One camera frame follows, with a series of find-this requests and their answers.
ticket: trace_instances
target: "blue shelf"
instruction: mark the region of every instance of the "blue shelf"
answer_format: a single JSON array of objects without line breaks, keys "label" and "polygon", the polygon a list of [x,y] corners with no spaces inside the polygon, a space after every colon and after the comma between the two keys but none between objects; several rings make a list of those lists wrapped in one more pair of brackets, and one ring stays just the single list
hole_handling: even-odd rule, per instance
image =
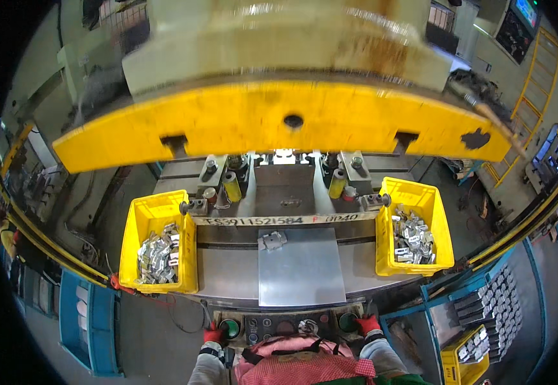
[{"label": "blue shelf", "polygon": [[[83,287],[88,292],[87,340],[78,325],[75,292]],[[114,306],[118,293],[94,285],[74,273],[63,269],[59,304],[59,331],[61,347],[96,377],[123,376],[116,362],[114,347]]]}]

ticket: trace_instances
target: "small yellow bin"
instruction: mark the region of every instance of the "small yellow bin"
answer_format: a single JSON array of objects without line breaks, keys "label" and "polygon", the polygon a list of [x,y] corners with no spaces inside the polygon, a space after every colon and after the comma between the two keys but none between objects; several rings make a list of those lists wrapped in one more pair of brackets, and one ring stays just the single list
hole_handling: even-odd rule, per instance
[{"label": "small yellow bin", "polygon": [[[196,225],[187,214],[179,211],[181,202],[189,202],[185,190],[143,196],[131,201],[123,244],[121,247],[121,269],[119,282],[122,286],[137,289],[142,293],[196,293],[198,291],[198,257],[196,255]],[[155,285],[138,284],[138,249],[151,231],[161,234],[163,227],[176,222],[179,225],[179,281]]]},{"label": "small yellow bin", "polygon": [[[378,275],[422,274],[429,277],[438,270],[453,267],[455,256],[452,252],[450,230],[438,189],[434,186],[385,177],[380,193],[389,194],[392,203],[390,207],[380,210],[375,221],[375,272]],[[414,265],[395,261],[391,216],[395,214],[399,203],[403,203],[407,213],[410,210],[418,213],[429,226],[434,238],[433,252],[436,254],[434,264]]]},{"label": "small yellow bin", "polygon": [[458,350],[468,341],[469,338],[483,328],[480,325],[475,330],[466,332],[461,339],[441,351],[442,366],[444,369],[444,382],[446,385],[472,385],[487,371],[489,368],[489,353],[484,355],[482,361],[477,364],[460,364]]}]

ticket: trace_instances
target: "yellow guard bar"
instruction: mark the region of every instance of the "yellow guard bar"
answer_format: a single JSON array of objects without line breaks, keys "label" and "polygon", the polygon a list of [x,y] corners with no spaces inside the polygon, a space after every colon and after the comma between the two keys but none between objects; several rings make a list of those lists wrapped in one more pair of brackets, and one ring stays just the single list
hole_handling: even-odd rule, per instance
[{"label": "yellow guard bar", "polygon": [[[284,120],[290,115],[302,126],[289,127]],[[189,155],[206,155],[273,149],[392,153],[397,133],[417,135],[407,154],[500,161],[510,148],[490,120],[460,107],[391,87],[319,81],[186,90],[95,119],[53,148],[70,173],[80,173],[170,160],[172,150],[162,139],[181,135]]]}]

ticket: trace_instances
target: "stack of metal parts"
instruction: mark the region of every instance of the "stack of metal parts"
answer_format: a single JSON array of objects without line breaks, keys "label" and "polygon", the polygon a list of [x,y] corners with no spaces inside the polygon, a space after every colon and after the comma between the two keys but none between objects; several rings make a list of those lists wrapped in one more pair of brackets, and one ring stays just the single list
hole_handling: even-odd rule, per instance
[{"label": "stack of metal parts", "polygon": [[395,261],[406,264],[432,264],[433,234],[414,210],[410,215],[405,212],[403,203],[396,208],[397,215],[392,216],[392,229],[395,240]]},{"label": "stack of metal parts", "polygon": [[461,364],[477,364],[483,360],[489,352],[489,335],[487,329],[482,326],[476,334],[468,339],[458,350],[457,356]]},{"label": "stack of metal parts", "polygon": [[499,362],[522,326],[522,313],[516,281],[504,266],[487,286],[454,302],[459,323],[482,323],[489,335],[489,360]]},{"label": "stack of metal parts", "polygon": [[179,280],[179,227],[176,223],[164,227],[161,235],[151,232],[138,250],[140,278],[136,283],[175,283]]}]

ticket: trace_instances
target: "pink checkered apron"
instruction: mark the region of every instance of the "pink checkered apron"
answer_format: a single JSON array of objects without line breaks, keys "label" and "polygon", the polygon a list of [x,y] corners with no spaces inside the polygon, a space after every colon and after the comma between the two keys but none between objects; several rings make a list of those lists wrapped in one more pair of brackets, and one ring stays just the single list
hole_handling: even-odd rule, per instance
[{"label": "pink checkered apron", "polygon": [[371,360],[356,360],[344,344],[337,347],[311,336],[273,337],[249,350],[261,359],[257,364],[240,359],[234,372],[241,385],[308,385],[352,377],[365,377],[373,384],[375,377]]}]

